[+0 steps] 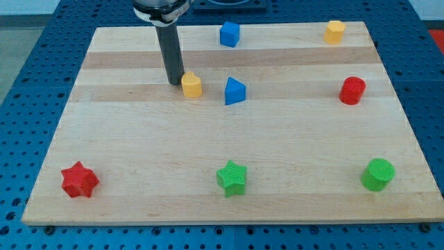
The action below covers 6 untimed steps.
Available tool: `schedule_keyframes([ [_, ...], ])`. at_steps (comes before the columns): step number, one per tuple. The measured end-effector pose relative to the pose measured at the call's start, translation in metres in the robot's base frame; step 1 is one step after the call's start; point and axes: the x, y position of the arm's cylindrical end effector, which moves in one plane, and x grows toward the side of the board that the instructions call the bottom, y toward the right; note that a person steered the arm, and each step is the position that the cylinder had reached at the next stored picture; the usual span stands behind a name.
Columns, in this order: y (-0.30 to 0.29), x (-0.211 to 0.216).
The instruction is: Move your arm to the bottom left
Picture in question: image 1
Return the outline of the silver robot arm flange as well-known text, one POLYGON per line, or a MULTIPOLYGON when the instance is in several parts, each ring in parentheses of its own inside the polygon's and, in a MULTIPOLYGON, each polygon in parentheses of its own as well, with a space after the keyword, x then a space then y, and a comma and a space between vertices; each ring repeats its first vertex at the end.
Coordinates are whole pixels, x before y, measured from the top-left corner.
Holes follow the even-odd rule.
POLYGON ((132 0, 136 16, 154 26, 167 27, 178 21, 194 0, 132 0))

